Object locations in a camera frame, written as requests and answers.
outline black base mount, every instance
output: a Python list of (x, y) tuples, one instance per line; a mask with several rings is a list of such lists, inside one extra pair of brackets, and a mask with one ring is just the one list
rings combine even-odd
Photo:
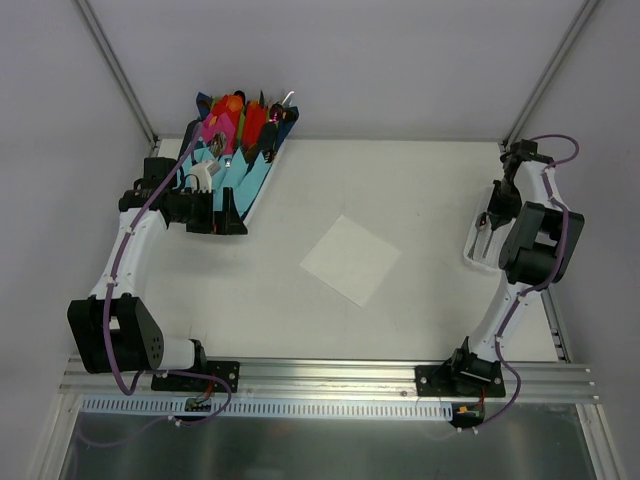
[[(224, 362), (207, 360), (204, 348), (197, 340), (192, 340), (196, 345), (196, 360), (188, 372), (200, 373), (202, 375), (212, 375), (224, 380), (231, 388), (232, 393), (238, 391), (238, 381), (240, 380), (240, 362)], [(151, 380), (151, 390), (156, 392), (204, 392), (209, 385), (209, 380), (199, 378), (182, 377), (178, 375), (167, 375), (166, 377), (154, 376)], [(219, 383), (213, 384), (214, 392), (226, 392), (227, 390)]]
[(469, 351), (469, 337), (441, 365), (418, 365), (414, 369), (419, 397), (506, 396), (500, 362), (489, 362)]

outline orange object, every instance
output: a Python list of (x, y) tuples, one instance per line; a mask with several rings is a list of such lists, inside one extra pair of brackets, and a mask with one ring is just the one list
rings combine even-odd
[(261, 107), (260, 102), (253, 100), (247, 105), (242, 132), (242, 145), (250, 147), (258, 141), (262, 126), (267, 123), (267, 107)]
[(211, 109), (214, 124), (215, 120), (217, 120), (220, 115), (226, 113), (229, 116), (231, 123), (233, 123), (233, 126), (237, 129), (243, 107), (244, 105), (240, 95), (225, 95)]

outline metal frame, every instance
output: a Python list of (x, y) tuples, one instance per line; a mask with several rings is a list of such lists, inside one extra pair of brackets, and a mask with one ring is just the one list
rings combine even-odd
[(602, 405), (576, 405), (576, 409), (596, 478), (625, 480), (627, 475), (614, 447)]
[[(240, 362), (238, 398), (267, 398), (284, 400), (351, 400), (402, 401), (419, 398), (415, 387), (416, 365), (440, 365), (442, 361), (358, 361), (358, 360), (289, 360), (269, 358), (217, 358)], [(569, 363), (514, 362), (522, 377), (518, 402), (593, 404), (599, 401), (591, 371), (586, 365)], [(132, 373), (123, 374), (126, 381)], [(510, 372), (504, 372), (507, 398), (516, 386)], [(149, 397), (166, 395), (150, 388), (151, 378), (143, 377), (137, 391)], [(119, 394), (111, 375), (88, 374), (80, 357), (69, 360), (61, 393)], [(176, 393), (174, 396), (192, 396)], [(477, 398), (422, 397), (420, 401), (475, 402)], [(488, 398), (487, 402), (505, 399)]]
[(89, 30), (89, 33), (95, 41), (102, 58), (111, 71), (111, 75), (118, 84), (120, 93), (122, 93), (122, 96), (129, 105), (129, 108), (131, 108), (131, 112), (140, 126), (142, 133), (149, 143), (155, 144), (158, 140), (158, 136), (154, 132), (153, 127), (151, 126), (151, 123), (149, 122), (149, 119), (147, 118), (147, 115), (144, 112), (131, 83), (129, 82), (129, 79), (124, 73), (120, 62), (118, 61), (118, 57), (113, 51), (111, 43), (109, 43), (109, 39), (104, 33), (102, 25), (100, 25), (100, 21), (98, 20), (93, 7), (89, 3), (89, 0), (73, 0), (73, 3), (78, 8), (82, 21)]
[(578, 10), (578, 13), (573, 18), (569, 28), (562, 37), (560, 44), (553, 52), (549, 63), (547, 63), (547, 66), (542, 72), (542, 75), (533, 87), (533, 91), (518, 114), (518, 118), (516, 118), (516, 121), (513, 123), (511, 130), (504, 140), (506, 145), (510, 145), (520, 138), (520, 134), (529, 122), (531, 115), (540, 104), (540, 101), (547, 92), (551, 82), (557, 76), (560, 68), (567, 60), (573, 46), (582, 36), (587, 23), (593, 17), (593, 14), (600, 3), (602, 3), (601, 0), (585, 0), (580, 7), (580, 10)]

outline white table surface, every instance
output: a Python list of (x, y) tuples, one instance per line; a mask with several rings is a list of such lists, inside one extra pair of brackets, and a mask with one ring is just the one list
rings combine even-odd
[[(176, 158), (181, 140), (162, 141)], [(499, 274), (462, 250), (475, 205), (501, 177), (488, 142), (289, 140), (246, 237), (158, 240), (145, 304), (165, 334), (198, 338), (208, 355), (443, 360), (489, 305)], [(300, 262), (340, 217), (400, 250), (359, 307)], [(556, 361), (541, 301), (506, 358)]]

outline black bracket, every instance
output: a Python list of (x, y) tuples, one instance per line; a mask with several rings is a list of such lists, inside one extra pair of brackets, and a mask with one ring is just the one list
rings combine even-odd
[(419, 397), (506, 396), (500, 362), (479, 359), (469, 351), (469, 337), (441, 365), (418, 365), (414, 369)]
[(247, 226), (240, 218), (236, 202), (233, 198), (233, 189), (222, 189), (222, 211), (214, 213), (215, 235), (246, 235), (249, 233)]
[[(207, 361), (204, 368), (198, 373), (213, 375), (224, 380), (231, 388), (232, 393), (237, 393), (240, 380), (240, 362), (223, 362), (216, 360)], [(155, 392), (204, 392), (209, 386), (209, 380), (199, 378), (167, 375), (165, 378), (154, 376), (151, 380), (151, 390)], [(226, 392), (219, 383), (213, 384), (214, 392)]]

